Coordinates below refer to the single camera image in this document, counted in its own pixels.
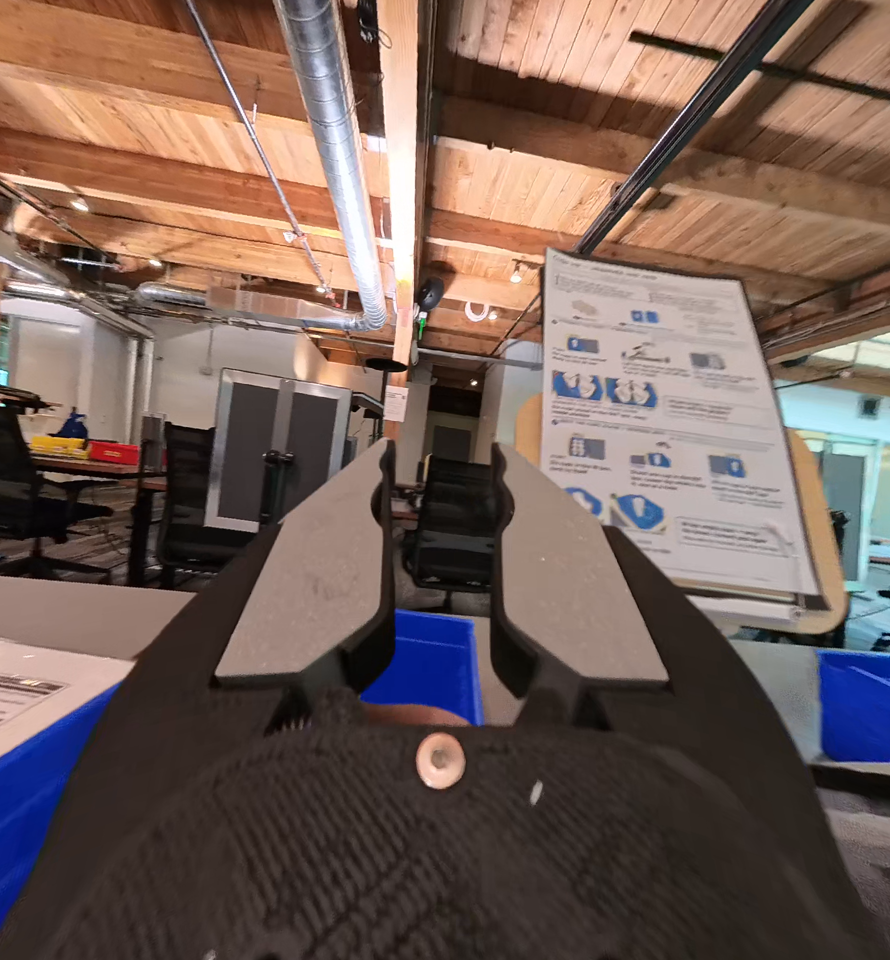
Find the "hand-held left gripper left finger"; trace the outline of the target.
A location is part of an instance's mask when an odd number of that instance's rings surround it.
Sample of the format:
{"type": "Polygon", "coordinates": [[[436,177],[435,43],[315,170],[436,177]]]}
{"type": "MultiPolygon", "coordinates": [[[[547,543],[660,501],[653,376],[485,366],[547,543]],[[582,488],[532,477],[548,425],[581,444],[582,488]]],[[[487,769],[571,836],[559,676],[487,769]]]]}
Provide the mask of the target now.
{"type": "Polygon", "coordinates": [[[390,666],[395,454],[395,442],[380,439],[283,518],[217,681],[360,694],[390,666]]]}

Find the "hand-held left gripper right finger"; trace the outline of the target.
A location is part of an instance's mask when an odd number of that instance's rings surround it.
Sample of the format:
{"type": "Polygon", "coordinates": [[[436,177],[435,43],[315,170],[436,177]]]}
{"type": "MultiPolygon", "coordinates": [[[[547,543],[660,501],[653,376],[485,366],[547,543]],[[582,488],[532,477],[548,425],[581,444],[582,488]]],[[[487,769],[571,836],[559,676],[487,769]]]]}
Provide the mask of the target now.
{"type": "Polygon", "coordinates": [[[517,724],[598,724],[604,692],[659,693],[669,672],[606,531],[539,468],[495,443],[490,659],[517,724]]]}

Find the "blue plastic bin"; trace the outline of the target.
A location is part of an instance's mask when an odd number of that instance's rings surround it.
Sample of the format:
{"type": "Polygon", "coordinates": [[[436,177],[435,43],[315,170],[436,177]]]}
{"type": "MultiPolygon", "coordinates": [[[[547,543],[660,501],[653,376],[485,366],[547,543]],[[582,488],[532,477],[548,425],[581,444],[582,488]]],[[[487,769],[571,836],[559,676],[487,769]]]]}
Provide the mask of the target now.
{"type": "MultiPolygon", "coordinates": [[[[398,610],[395,630],[391,664],[362,700],[432,707],[482,725],[472,622],[398,610]]],[[[0,928],[39,855],[67,780],[121,682],[0,758],[0,928]]]]}
{"type": "Polygon", "coordinates": [[[817,651],[821,749],[834,762],[890,763],[890,653],[817,651]]]}

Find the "black tripod pole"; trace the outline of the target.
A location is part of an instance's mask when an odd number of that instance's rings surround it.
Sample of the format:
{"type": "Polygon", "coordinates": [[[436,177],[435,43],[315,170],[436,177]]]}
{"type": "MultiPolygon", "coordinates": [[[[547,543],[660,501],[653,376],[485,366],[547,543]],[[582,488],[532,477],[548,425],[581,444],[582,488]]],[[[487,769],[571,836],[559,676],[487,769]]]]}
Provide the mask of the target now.
{"type": "Polygon", "coordinates": [[[288,476],[295,462],[292,451],[267,450],[262,455],[259,527],[279,523],[289,511],[287,505],[288,476]]]}

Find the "black mesh office chair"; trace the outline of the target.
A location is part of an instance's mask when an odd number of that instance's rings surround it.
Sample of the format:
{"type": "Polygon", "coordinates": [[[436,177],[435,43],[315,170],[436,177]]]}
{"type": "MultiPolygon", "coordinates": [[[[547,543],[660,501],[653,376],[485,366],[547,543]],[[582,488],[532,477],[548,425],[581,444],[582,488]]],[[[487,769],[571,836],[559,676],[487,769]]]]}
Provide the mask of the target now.
{"type": "Polygon", "coordinates": [[[490,466],[431,454],[415,529],[405,533],[403,568],[419,589],[488,594],[498,526],[490,466]]]}

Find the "wooden desk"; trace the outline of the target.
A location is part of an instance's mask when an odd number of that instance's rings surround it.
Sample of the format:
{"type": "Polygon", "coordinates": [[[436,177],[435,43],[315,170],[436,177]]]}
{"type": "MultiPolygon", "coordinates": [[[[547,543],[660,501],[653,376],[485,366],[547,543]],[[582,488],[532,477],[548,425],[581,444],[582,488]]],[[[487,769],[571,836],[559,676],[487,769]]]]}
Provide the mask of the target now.
{"type": "Polygon", "coordinates": [[[167,490],[164,471],[146,469],[135,464],[84,461],[38,453],[32,453],[31,458],[41,472],[74,474],[134,485],[135,500],[131,511],[132,527],[125,584],[127,587],[144,588],[147,584],[154,497],[167,490]]]}

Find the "black floor lamp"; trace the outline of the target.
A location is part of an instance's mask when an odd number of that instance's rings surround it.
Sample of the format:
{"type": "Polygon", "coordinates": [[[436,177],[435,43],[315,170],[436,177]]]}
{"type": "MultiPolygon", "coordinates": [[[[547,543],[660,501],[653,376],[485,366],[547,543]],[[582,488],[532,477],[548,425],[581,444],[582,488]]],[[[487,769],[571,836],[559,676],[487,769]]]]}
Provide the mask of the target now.
{"type": "Polygon", "coordinates": [[[381,373],[380,384],[380,411],[363,409],[363,419],[371,424],[371,442],[375,442],[384,435],[385,408],[391,375],[403,374],[408,370],[407,365],[391,357],[371,356],[365,360],[369,370],[381,373]]]}

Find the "white printed paper sheet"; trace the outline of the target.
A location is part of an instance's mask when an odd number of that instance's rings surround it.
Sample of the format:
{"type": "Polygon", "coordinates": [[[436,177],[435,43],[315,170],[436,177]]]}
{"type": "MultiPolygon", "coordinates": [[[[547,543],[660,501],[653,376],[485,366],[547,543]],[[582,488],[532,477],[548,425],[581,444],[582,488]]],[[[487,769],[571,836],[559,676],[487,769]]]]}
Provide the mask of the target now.
{"type": "Polygon", "coordinates": [[[0,758],[113,690],[133,666],[0,638],[0,758]]]}

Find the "grey divider panel silver frame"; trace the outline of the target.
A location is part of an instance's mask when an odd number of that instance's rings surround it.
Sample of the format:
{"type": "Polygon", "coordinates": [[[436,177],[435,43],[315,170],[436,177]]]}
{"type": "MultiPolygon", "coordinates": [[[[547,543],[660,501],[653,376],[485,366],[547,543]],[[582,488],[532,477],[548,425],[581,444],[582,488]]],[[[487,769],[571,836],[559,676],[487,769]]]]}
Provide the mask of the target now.
{"type": "Polygon", "coordinates": [[[288,512],[344,465],[353,391],[225,367],[219,378],[206,524],[256,533],[263,455],[291,451],[288,512]]]}

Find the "silver air duct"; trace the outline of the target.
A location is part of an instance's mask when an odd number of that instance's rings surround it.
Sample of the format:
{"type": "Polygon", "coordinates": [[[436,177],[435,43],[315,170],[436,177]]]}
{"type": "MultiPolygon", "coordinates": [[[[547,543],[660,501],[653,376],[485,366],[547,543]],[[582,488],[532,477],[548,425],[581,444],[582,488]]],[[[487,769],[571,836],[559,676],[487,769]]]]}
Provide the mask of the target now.
{"type": "Polygon", "coordinates": [[[273,7],[355,280],[357,328],[381,330],[389,311],[339,4],[275,1],[273,7]]]}

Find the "black ceiling track rail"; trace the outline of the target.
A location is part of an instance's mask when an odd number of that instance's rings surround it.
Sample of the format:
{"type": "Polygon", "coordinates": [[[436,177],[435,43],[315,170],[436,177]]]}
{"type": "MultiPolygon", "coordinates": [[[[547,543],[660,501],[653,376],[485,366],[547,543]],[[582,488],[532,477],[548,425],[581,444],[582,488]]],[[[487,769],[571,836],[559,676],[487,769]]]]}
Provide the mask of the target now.
{"type": "Polygon", "coordinates": [[[589,257],[645,194],[654,188],[739,85],[811,6],[810,1],[768,1],[722,55],[691,99],[669,123],[642,161],[619,186],[573,247],[589,257]]]}

